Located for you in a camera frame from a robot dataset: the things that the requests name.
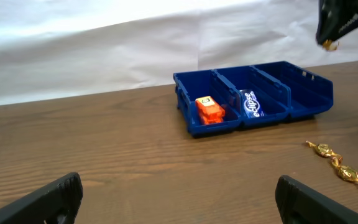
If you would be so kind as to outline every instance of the white sheet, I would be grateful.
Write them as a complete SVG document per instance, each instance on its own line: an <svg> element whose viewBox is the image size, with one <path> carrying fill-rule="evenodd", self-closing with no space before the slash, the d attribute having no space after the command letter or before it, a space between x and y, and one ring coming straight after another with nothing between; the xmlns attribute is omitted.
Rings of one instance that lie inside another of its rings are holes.
<svg viewBox="0 0 358 224"><path fill-rule="evenodd" d="M315 0L0 1L0 105L173 83L172 73L358 60L315 44Z"/></svg>

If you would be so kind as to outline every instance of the white cloth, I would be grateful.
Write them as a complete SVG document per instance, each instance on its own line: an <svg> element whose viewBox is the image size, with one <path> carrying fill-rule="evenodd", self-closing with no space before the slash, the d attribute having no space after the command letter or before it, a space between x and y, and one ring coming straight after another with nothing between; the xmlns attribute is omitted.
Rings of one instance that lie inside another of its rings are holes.
<svg viewBox="0 0 358 224"><path fill-rule="evenodd" d="M314 40L316 0L0 0L0 105L173 83L172 73L358 60Z"/></svg>

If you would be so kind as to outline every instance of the brown tabletop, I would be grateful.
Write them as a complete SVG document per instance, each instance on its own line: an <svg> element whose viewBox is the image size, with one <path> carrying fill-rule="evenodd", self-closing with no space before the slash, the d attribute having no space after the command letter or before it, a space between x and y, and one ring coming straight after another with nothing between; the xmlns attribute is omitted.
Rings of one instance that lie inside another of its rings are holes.
<svg viewBox="0 0 358 224"><path fill-rule="evenodd" d="M200 139L173 85L0 106L0 208L76 171L79 224L281 223L283 174L358 212L356 186L303 145L330 144L358 170L358 62L310 70L334 82L329 111Z"/></svg>

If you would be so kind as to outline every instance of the blue bin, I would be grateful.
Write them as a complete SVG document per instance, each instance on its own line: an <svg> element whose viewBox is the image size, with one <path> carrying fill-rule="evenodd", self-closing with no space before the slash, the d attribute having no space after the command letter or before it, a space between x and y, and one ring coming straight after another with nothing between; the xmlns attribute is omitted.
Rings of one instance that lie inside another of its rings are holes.
<svg viewBox="0 0 358 224"><path fill-rule="evenodd" d="M288 62L174 73L178 108L193 136L301 119L329 110L333 83ZM240 90L252 90L265 116L248 118ZM226 111L222 123L201 124L195 100L211 96Z"/></svg>

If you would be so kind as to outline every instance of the orange object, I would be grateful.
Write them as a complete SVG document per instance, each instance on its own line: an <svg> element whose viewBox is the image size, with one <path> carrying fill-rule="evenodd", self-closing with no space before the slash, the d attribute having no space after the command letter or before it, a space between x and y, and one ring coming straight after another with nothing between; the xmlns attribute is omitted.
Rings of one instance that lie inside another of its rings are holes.
<svg viewBox="0 0 358 224"><path fill-rule="evenodd" d="M212 97L206 96L196 99L198 115L203 124L216 124L223 122L225 110L217 104Z"/></svg>

